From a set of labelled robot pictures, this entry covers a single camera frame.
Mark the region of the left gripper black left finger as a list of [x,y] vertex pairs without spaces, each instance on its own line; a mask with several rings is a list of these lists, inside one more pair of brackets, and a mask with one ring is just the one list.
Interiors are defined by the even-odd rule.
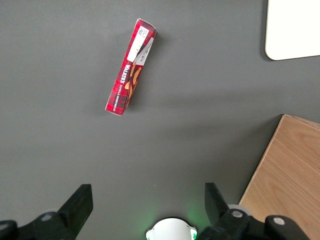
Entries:
[[45,212],[21,227],[14,220],[2,220],[0,238],[2,240],[75,240],[92,211],[92,185],[82,184],[58,211]]

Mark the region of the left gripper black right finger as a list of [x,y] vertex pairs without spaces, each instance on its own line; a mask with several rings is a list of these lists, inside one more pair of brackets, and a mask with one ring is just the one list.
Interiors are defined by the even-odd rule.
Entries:
[[308,240],[289,217],[269,215],[264,222],[245,211],[230,208],[215,183],[206,183],[204,206],[210,226],[197,234],[198,240]]

